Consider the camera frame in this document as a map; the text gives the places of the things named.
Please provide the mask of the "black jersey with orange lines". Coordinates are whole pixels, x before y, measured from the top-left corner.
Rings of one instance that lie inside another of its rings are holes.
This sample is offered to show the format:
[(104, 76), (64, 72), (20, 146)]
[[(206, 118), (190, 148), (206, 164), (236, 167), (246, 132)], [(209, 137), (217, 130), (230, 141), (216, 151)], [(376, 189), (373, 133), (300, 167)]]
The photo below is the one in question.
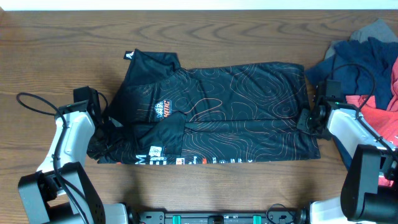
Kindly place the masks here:
[(110, 105), (123, 126), (120, 161), (185, 165), (318, 159), (315, 137), (296, 128), (309, 107), (303, 67), (265, 62), (183, 68), (177, 54), (126, 52)]

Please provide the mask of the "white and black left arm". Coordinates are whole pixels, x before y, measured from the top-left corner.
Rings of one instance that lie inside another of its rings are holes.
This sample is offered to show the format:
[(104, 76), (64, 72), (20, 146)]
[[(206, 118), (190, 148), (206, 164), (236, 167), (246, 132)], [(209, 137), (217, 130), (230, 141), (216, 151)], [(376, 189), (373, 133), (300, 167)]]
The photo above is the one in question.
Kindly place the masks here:
[(94, 134), (88, 100), (55, 110), (57, 130), (39, 168), (18, 191), (30, 223), (128, 223), (126, 206), (104, 204), (83, 166)]

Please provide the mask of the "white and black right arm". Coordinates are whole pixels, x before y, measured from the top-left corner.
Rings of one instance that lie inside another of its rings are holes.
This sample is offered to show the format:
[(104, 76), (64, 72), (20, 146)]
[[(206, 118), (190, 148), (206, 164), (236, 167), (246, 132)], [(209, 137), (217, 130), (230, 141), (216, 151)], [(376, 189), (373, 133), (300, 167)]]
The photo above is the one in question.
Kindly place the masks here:
[(359, 109), (332, 96), (318, 96), (304, 110), (299, 128), (334, 136), (351, 157), (339, 197), (316, 201), (294, 223), (397, 223), (397, 153), (368, 125)]

